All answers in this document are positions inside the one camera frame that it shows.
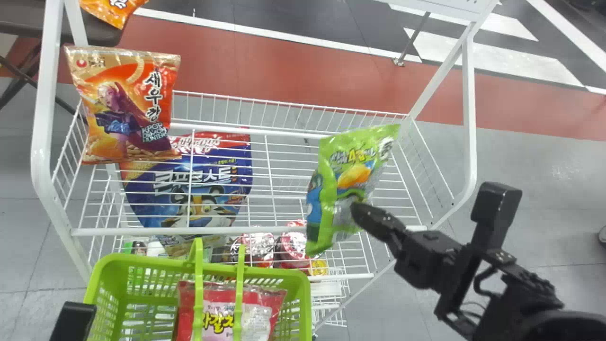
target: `shrimp cracker bag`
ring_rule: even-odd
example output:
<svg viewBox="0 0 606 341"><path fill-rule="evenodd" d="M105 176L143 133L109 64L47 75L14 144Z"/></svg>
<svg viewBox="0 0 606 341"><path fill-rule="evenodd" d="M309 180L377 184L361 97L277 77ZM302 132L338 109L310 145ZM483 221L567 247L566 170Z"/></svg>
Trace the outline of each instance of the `shrimp cracker bag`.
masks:
<svg viewBox="0 0 606 341"><path fill-rule="evenodd" d="M80 7L106 23L123 29L133 12L149 0L80 0Z"/></svg>
<svg viewBox="0 0 606 341"><path fill-rule="evenodd" d="M376 187L399 127L358 129L320 140L318 169L307 187L307 255L357 232L350 205L366 200Z"/></svg>
<svg viewBox="0 0 606 341"><path fill-rule="evenodd" d="M180 56L95 46L65 54L88 122L82 163L181 157L168 140Z"/></svg>
<svg viewBox="0 0 606 341"><path fill-rule="evenodd" d="M196 132L171 137L181 154L166 162L120 164L130 207L145 228L231 226L252 186L250 136ZM216 234L165 234L158 240L169 257L187 255L194 238L224 246Z"/></svg>

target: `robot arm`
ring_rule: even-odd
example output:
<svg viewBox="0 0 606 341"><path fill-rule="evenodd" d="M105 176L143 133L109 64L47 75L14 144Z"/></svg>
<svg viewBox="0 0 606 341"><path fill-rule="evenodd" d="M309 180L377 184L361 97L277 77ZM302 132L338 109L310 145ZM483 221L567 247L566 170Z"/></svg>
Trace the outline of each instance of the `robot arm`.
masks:
<svg viewBox="0 0 606 341"><path fill-rule="evenodd" d="M365 203L353 203L351 214L362 229L387 244L398 275L415 288L440 294L434 314L467 340L606 340L604 316L563 311L554 286L502 250L521 198L519 189L483 183L471 212L477 226L466 245L439 231L406 231L396 217ZM490 267L476 275L482 261ZM482 281L498 271L505 291L483 290ZM472 285L490 299L478 322L461 309Z"/></svg>

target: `green snack bag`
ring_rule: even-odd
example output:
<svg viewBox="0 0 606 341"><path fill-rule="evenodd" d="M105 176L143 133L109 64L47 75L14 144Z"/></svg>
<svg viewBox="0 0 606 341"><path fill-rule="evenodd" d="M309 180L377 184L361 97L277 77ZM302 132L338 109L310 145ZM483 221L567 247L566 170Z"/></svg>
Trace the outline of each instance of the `green snack bag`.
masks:
<svg viewBox="0 0 606 341"><path fill-rule="evenodd" d="M317 255L358 231L349 206L366 200L376 187L399 128L390 124L320 140L318 169L307 186L307 255Z"/></svg>

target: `orange snack bag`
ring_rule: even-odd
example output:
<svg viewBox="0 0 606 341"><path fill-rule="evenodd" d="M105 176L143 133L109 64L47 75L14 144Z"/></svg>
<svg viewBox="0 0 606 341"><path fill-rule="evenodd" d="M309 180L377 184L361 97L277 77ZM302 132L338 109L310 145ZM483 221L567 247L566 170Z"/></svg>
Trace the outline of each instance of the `orange snack bag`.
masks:
<svg viewBox="0 0 606 341"><path fill-rule="evenodd" d="M84 164L180 158L168 140L181 57L66 46L88 122Z"/></svg>
<svg viewBox="0 0 606 341"><path fill-rule="evenodd" d="M80 0L80 7L106 23L123 29L126 19L149 0Z"/></svg>

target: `wire basket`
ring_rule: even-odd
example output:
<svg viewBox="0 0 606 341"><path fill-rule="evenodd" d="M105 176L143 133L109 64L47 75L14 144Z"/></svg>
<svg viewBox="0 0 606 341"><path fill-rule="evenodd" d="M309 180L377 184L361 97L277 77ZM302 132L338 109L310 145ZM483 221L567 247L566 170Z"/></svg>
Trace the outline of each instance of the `wire basket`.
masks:
<svg viewBox="0 0 606 341"><path fill-rule="evenodd" d="M402 113L311 106L206 93L174 91L171 136L197 131L250 135L253 184L230 227L145 228L127 200L127 180L114 164L82 165L88 136L82 106L74 116L51 175L57 195L53 220L68 231L66 248L84 278L106 254L122 252L129 241L158 234L304 232L289 222L305 219L309 178L318 165L318 141L360 127L400 123L400 136L369 198L388 209L410 229L430 228L453 194L417 124ZM353 294L349 280L372 279L389 261L384 246L366 233L336 243L321 259L324 276L312 276L314 321L321 321ZM346 326L342 313L326 323Z"/></svg>
<svg viewBox="0 0 606 341"><path fill-rule="evenodd" d="M197 238L188 260L129 254L103 257L93 270L84 303L97 306L89 340L170 340L177 315L177 284L196 282L193 339L201 340L204 281L236 283L234 341L241 335L243 284L288 291L273 331L274 340L311 340L310 283L301 271L203 263Z"/></svg>

